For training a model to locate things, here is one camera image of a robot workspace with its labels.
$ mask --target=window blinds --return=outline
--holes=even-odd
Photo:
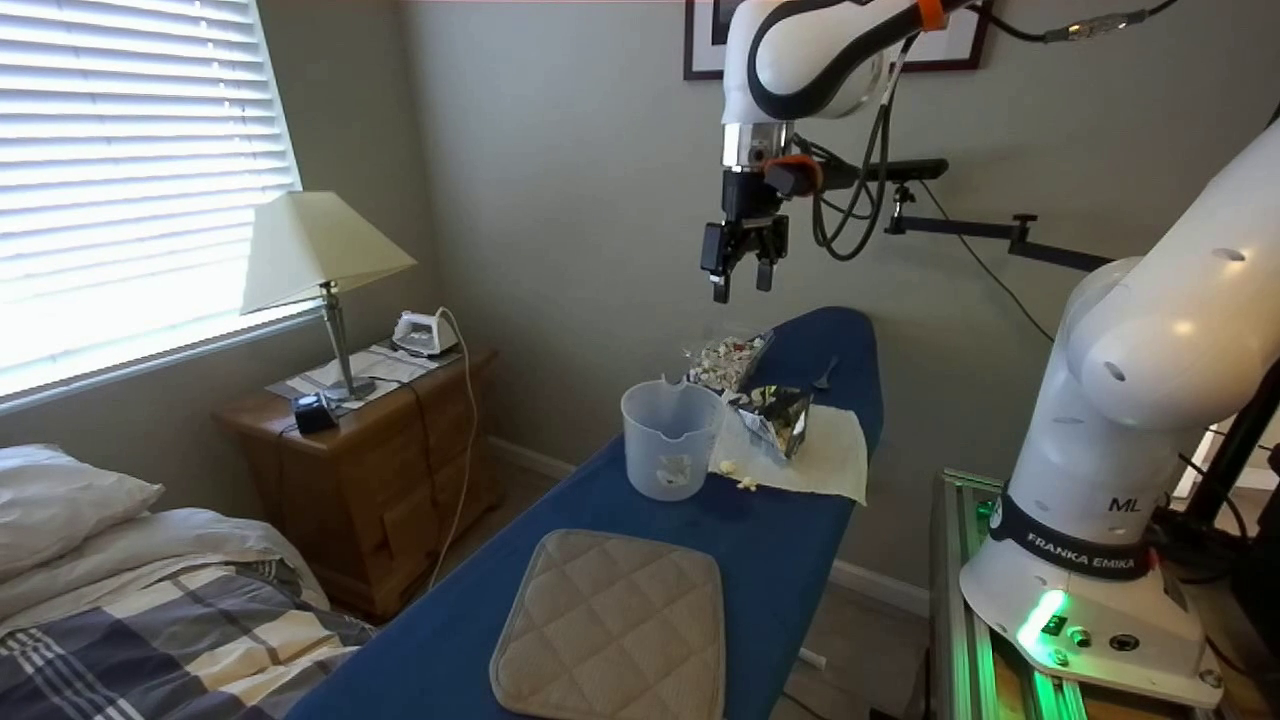
[[[237,326],[289,186],[250,0],[0,0],[0,395]]]

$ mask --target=ironing board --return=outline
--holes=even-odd
[[[832,384],[815,399],[850,408],[868,449],[875,449],[883,423],[878,365],[862,313],[815,308],[771,326],[771,342],[746,384],[809,387],[832,354]],[[613,440],[444,584],[409,605],[290,714],[509,714],[487,687],[487,656],[522,565],[540,535],[596,527],[715,556],[723,580],[723,714],[764,720],[788,684],[848,515],[850,498],[839,495],[738,492],[715,477],[691,498],[658,503],[627,483],[622,445]]]

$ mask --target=floor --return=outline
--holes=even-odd
[[[446,567],[547,487],[542,477],[518,471],[513,462],[487,458],[487,467],[502,487],[502,503],[493,508],[478,527],[455,538]],[[790,680],[771,706],[771,720],[906,714],[919,684],[923,638],[928,618],[828,584],[820,612],[812,615],[803,656],[797,656]]]

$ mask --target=quilted pad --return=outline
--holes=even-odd
[[[723,706],[720,567],[712,556],[547,533],[487,661],[493,696],[528,714],[686,714]]]

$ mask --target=clear plastic cup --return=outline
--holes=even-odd
[[[622,392],[622,454],[639,495],[686,498],[705,487],[720,402],[701,384],[643,378]]]

